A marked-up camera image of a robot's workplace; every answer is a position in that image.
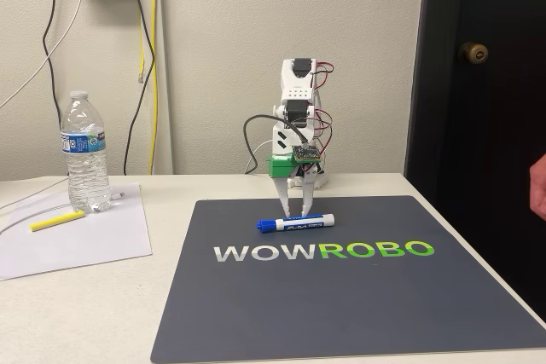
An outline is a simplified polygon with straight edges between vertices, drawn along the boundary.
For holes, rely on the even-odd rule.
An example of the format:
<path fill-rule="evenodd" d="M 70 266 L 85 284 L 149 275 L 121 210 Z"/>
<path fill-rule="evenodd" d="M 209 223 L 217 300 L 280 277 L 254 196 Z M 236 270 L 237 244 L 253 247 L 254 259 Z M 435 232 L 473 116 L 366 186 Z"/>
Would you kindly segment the person's hand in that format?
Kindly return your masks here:
<path fill-rule="evenodd" d="M 546 154 L 529 170 L 529 206 L 543 220 L 546 219 Z"/>

